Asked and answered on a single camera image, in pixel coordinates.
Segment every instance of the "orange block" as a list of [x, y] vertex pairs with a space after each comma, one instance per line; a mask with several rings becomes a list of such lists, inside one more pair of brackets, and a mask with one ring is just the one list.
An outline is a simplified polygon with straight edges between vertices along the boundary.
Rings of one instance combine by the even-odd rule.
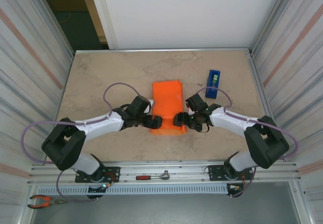
[[183, 135], [186, 127], [173, 125], [174, 116], [183, 112], [183, 87], [179, 80], [154, 82], [152, 96], [155, 101], [153, 115], [161, 116], [163, 123], [159, 129], [151, 129], [154, 135]]

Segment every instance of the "white panel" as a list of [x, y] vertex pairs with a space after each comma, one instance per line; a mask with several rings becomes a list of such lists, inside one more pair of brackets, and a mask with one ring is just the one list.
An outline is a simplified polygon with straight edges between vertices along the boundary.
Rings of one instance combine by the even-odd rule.
[[276, 0], [94, 0], [111, 49], [250, 47]]

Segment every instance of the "beige table surface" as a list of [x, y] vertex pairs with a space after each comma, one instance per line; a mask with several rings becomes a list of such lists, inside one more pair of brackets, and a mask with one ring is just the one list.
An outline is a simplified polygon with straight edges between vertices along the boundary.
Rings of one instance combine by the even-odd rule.
[[[76, 53], [59, 119], [85, 120], [106, 114], [109, 107], [102, 94], [115, 82], [128, 83], [151, 98], [154, 81], [179, 79], [187, 99], [206, 85], [211, 69], [221, 71], [219, 88], [232, 98], [232, 111], [263, 115], [244, 51], [107, 51]], [[135, 96], [122, 85], [107, 93], [113, 107], [131, 103]], [[228, 100], [218, 92], [216, 100], [206, 102], [226, 105]], [[83, 147], [102, 161], [226, 159], [246, 149], [243, 137], [215, 127], [206, 134], [188, 129], [183, 136], [155, 136], [144, 127], [129, 128], [95, 138]]]

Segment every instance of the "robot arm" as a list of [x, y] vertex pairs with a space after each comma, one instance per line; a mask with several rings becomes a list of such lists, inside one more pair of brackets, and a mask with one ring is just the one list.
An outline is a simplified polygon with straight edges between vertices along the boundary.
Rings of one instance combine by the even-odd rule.
[[104, 165], [94, 155], [81, 153], [83, 145], [89, 140], [108, 132], [121, 131], [129, 127], [142, 125], [158, 129], [162, 118], [148, 115], [153, 106], [153, 100], [137, 96], [131, 104], [113, 109], [111, 115], [72, 122], [69, 118], [61, 121], [71, 125], [57, 125], [44, 141], [41, 149], [53, 161], [59, 170], [73, 168], [84, 172], [96, 181], [102, 176]]
[[189, 107], [189, 112], [176, 114], [173, 122], [175, 126], [184, 124], [190, 129], [201, 132], [202, 124], [206, 124], [208, 128], [210, 126], [222, 127], [245, 137], [249, 151], [237, 152], [224, 162], [228, 176], [233, 177], [249, 167], [260, 166], [267, 169], [289, 150], [289, 144], [281, 132], [249, 122], [249, 120], [254, 120], [276, 126], [272, 118], [268, 116], [261, 119], [249, 118], [228, 110], [225, 111], [218, 104], [208, 106], [198, 94], [188, 98], [186, 104]]

